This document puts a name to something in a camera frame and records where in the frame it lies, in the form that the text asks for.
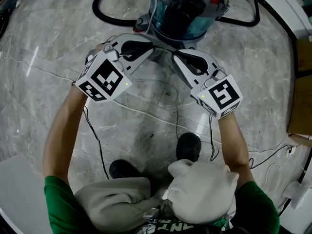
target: white device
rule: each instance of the white device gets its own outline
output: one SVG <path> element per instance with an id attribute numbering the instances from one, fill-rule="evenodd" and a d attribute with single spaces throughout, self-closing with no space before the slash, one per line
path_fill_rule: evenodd
<path id="1" fill-rule="evenodd" d="M 242 102 L 234 78 L 227 76 L 210 54 L 177 50 L 141 34 L 122 34 L 105 43 L 96 55 L 91 51 L 76 86 L 95 102 L 112 101 L 132 85 L 129 77 L 157 48 L 172 55 L 173 69 L 191 88 L 191 97 L 217 119 Z"/>

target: foot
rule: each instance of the foot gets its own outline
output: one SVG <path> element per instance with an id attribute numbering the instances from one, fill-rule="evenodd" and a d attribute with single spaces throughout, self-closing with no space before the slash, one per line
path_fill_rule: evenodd
<path id="1" fill-rule="evenodd" d="M 110 165 L 109 174 L 112 178 L 142 177 L 141 173 L 133 165 L 123 159 L 115 160 Z"/>
<path id="2" fill-rule="evenodd" d="M 198 161 L 201 149 L 200 138 L 192 133 L 185 133 L 180 136 L 176 145 L 177 160 L 188 159 L 192 162 Z"/>

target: green sleeve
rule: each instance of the green sleeve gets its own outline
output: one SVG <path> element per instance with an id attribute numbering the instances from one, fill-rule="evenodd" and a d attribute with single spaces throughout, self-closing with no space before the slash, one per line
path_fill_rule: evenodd
<path id="1" fill-rule="evenodd" d="M 279 216 L 273 202 L 253 181 L 244 184 L 235 193 L 236 214 L 233 226 L 250 234 L 278 234 Z"/>
<path id="2" fill-rule="evenodd" d="M 44 194 L 53 234 L 97 233 L 70 187 L 55 176 L 45 178 Z"/>

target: vacuum cleaner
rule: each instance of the vacuum cleaner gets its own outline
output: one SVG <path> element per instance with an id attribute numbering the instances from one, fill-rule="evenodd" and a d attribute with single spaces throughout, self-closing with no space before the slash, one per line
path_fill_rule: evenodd
<path id="1" fill-rule="evenodd" d="M 101 0 L 94 0 L 93 12 L 118 26 L 133 27 L 134 32 L 152 32 L 159 40 L 175 48 L 196 48 L 213 22 L 221 21 L 253 27 L 260 22 L 259 6 L 254 0 L 255 17 L 251 22 L 224 17 L 229 0 L 151 0 L 149 12 L 137 20 L 115 19 L 99 10 Z"/>

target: power plug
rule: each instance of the power plug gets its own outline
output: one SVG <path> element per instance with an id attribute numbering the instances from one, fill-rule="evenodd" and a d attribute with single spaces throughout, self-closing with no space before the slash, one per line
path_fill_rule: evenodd
<path id="1" fill-rule="evenodd" d="M 287 149 L 285 152 L 285 157 L 288 158 L 290 155 L 294 155 L 294 152 L 296 151 L 296 147 L 293 146 L 291 149 Z"/>

